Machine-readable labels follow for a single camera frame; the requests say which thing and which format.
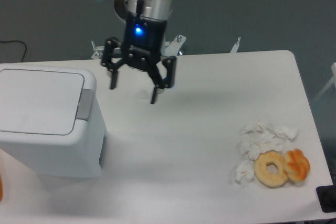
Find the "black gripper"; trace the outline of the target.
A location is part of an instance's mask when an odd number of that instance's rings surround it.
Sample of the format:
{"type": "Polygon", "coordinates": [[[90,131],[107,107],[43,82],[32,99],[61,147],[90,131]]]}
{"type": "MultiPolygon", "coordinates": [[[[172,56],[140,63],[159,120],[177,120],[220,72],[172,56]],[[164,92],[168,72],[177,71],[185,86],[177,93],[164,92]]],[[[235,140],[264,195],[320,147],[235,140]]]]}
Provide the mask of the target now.
{"type": "MultiPolygon", "coordinates": [[[[118,69],[124,64],[129,67],[149,72],[154,83],[151,104],[156,102],[158,90],[164,90],[163,79],[157,63],[161,58],[161,47],[167,21],[155,20],[144,16],[145,0],[137,0],[135,13],[128,12],[124,39],[121,42],[116,37],[106,40],[101,58],[101,65],[111,74],[110,90],[117,86],[118,69]],[[113,52],[121,47],[122,59],[113,62],[113,52]]],[[[166,77],[173,78],[176,73],[176,56],[163,59],[166,77]]]]}

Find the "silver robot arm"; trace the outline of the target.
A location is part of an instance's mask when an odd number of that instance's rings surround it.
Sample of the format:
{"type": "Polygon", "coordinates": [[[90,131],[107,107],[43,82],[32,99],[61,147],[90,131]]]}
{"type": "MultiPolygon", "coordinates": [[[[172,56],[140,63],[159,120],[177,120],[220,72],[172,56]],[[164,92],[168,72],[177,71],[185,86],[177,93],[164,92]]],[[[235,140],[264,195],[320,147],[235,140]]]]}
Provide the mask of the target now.
{"type": "Polygon", "coordinates": [[[173,0],[114,0],[125,30],[122,41],[106,39],[101,57],[101,65],[111,73],[111,89],[116,88],[118,70],[123,65],[146,72],[152,79],[152,104],[160,92],[174,86],[177,58],[164,54],[172,4],[173,0]]]}

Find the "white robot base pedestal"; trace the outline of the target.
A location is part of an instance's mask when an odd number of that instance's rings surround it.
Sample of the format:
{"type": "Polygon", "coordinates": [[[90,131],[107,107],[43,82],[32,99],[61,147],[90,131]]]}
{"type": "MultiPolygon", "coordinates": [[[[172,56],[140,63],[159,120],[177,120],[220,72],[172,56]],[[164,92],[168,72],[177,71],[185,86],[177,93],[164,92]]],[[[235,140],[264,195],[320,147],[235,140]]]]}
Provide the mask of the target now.
{"type": "MultiPolygon", "coordinates": [[[[150,14],[149,19],[153,21],[168,20],[172,11],[172,0],[148,0],[149,6],[145,13],[150,14]]],[[[128,0],[114,0],[114,10],[123,22],[126,22],[128,14],[128,0]]]]}

